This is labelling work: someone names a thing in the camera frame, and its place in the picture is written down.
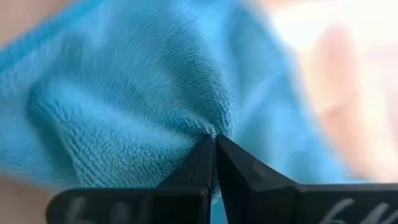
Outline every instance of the cloth fold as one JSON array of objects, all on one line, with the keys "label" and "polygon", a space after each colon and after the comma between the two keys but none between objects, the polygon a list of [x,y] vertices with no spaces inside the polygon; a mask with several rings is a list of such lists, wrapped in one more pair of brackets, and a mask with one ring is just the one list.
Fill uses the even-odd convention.
[{"label": "cloth fold", "polygon": [[235,1],[79,2],[0,52],[0,169],[155,187],[203,134],[224,134],[298,182],[349,182],[290,67]]}]

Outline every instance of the skin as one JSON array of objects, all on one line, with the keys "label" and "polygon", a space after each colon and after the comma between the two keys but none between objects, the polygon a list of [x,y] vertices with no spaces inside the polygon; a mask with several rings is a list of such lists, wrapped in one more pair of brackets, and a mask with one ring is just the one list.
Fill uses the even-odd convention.
[{"label": "skin", "polygon": [[[71,1],[0,0],[0,47],[62,10]],[[267,11],[271,19],[277,15],[295,15],[291,21],[303,17],[316,21],[320,15],[313,13],[314,10],[306,13],[291,7],[306,2],[315,1],[251,0],[247,6],[256,8],[257,12]],[[335,154],[357,177],[395,182],[398,180],[398,152],[397,126],[394,124],[398,119],[394,114],[398,112],[398,104],[394,99],[398,90],[390,83],[398,80],[391,72],[394,62],[381,58],[397,58],[398,44],[379,37],[363,40],[361,38],[367,35],[355,34],[356,26],[359,25],[334,21],[326,26],[311,47],[303,49],[288,43],[300,62],[301,76],[297,77],[297,83],[302,86],[302,96],[318,119],[321,131],[336,146]],[[382,26],[380,23],[366,25],[370,33],[376,33],[372,31]],[[0,183],[1,223],[45,223],[44,209],[54,192],[5,176],[0,177]]]}]

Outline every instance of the blue microfiber cloth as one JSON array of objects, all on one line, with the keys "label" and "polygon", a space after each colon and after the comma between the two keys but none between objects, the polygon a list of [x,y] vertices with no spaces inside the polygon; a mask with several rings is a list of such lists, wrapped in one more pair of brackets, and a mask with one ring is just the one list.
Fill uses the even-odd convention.
[{"label": "blue microfiber cloth", "polygon": [[76,3],[0,52],[0,169],[62,189],[155,187],[201,135],[224,134],[298,182],[349,182],[286,55],[232,0]]}]

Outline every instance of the microfiber cloth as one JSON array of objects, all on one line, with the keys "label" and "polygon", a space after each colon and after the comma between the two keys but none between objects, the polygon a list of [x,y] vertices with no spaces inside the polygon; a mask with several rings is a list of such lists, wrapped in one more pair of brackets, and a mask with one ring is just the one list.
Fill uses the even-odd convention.
[{"label": "microfiber cloth", "polygon": [[0,51],[0,169],[58,189],[155,187],[224,134],[297,182],[349,182],[291,64],[236,1],[80,1]]}]

